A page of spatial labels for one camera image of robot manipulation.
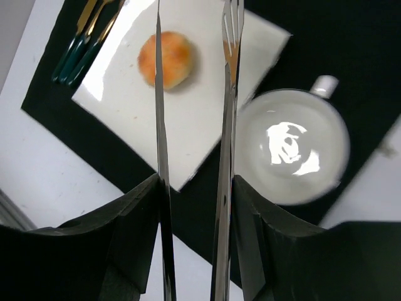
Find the aluminium rail front edge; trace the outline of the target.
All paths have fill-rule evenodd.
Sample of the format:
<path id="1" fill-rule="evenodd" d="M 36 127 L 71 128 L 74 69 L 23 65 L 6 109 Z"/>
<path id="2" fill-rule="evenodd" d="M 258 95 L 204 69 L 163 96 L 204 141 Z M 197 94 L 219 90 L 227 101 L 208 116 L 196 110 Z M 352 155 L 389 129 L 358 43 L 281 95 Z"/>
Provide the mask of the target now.
<path id="1" fill-rule="evenodd" d="M 0 190 L 1 224 L 23 231 L 35 230 L 36 225 Z"/>

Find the black placemat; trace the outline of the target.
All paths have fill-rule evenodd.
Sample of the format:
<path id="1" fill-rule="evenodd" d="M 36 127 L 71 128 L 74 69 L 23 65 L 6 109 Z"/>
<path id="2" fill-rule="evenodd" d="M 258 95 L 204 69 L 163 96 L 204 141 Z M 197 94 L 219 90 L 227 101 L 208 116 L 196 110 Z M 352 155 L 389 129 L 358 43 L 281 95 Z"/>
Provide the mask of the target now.
<path id="1" fill-rule="evenodd" d="M 400 115 L 400 2 L 247 1 L 246 8 L 293 33 L 278 64 L 258 92 L 293 84 L 304 88 L 329 72 L 340 79 L 333 104 L 351 136 L 351 159 L 333 192 L 288 210 L 319 223 L 337 202 Z M 79 14 L 77 1 L 64 3 L 22 104 L 101 175 L 127 192 L 152 173 L 151 167 L 115 134 L 72 100 L 73 89 L 52 83 L 50 74 Z"/>

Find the white two-handled cup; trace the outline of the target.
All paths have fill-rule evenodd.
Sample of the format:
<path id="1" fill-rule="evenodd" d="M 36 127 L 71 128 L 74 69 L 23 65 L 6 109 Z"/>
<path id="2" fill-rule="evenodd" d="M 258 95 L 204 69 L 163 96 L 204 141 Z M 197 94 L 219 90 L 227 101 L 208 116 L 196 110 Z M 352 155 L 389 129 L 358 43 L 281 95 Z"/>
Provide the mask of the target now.
<path id="1" fill-rule="evenodd" d="M 337 85 L 337 78 L 321 75 L 308 91 L 273 90 L 241 108 L 235 173 L 272 203 L 309 203 L 339 185 L 350 138 L 328 103 Z"/>

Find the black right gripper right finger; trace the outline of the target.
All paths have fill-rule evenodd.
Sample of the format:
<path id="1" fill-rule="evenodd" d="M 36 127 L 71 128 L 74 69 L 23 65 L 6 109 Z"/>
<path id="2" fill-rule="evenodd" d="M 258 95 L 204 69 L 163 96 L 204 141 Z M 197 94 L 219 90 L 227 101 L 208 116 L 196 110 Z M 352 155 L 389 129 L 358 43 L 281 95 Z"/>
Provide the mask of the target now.
<path id="1" fill-rule="evenodd" d="M 399 300 L 400 224 L 325 230 L 263 198 L 241 176 L 232 225 L 245 300 Z"/>

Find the round golden bun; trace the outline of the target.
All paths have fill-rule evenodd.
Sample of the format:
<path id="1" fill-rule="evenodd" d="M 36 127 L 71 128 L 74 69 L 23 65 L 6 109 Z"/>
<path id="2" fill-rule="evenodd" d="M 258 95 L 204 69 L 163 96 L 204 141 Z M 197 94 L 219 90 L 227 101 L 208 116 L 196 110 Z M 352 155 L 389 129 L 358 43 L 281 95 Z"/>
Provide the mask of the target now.
<path id="1" fill-rule="evenodd" d="M 162 66 L 165 90 L 171 90 L 182 83 L 194 67 L 194 50 L 185 35 L 176 31 L 163 31 Z M 141 47 L 137 57 L 138 69 L 148 85 L 155 83 L 155 35 Z"/>

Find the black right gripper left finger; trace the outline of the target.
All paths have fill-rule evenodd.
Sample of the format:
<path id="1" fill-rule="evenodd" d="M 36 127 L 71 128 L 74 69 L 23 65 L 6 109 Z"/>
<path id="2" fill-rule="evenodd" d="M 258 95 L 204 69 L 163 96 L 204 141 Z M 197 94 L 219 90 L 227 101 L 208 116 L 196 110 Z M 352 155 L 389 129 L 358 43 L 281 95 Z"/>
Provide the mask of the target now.
<path id="1" fill-rule="evenodd" d="M 56 228 L 1 227 L 2 300 L 138 300 L 145 293 L 162 186 L 152 175 Z"/>

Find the white square plate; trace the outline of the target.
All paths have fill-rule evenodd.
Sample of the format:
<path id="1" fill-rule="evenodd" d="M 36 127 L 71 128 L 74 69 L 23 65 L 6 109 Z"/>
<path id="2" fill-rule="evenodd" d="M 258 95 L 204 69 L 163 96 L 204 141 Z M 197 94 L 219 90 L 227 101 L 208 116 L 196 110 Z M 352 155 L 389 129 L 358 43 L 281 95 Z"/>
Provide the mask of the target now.
<path id="1" fill-rule="evenodd" d="M 180 32 L 195 48 L 195 68 L 164 94 L 170 185 L 180 190 L 221 136 L 224 103 L 222 1 L 127 1 L 98 56 L 73 95 L 157 167 L 155 92 L 138 71 L 145 41 L 162 30 Z"/>

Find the metal tongs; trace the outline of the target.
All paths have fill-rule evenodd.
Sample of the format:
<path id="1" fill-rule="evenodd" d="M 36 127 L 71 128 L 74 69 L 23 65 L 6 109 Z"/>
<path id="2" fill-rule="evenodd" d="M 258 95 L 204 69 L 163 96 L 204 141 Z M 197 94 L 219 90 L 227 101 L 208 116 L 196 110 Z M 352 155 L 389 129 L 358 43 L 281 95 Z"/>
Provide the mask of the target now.
<path id="1" fill-rule="evenodd" d="M 244 1 L 226 1 L 222 12 L 222 42 L 225 64 L 224 112 L 219 159 L 214 255 L 212 261 L 211 300 L 229 299 L 231 187 L 234 175 L 234 144 L 237 113 L 237 80 L 244 26 Z M 162 68 L 161 25 L 155 32 L 155 116 L 157 129 L 157 162 L 164 192 L 160 201 L 160 227 L 164 300 L 176 300 L 172 218 L 170 208 L 169 163 L 164 121 L 164 87 Z"/>

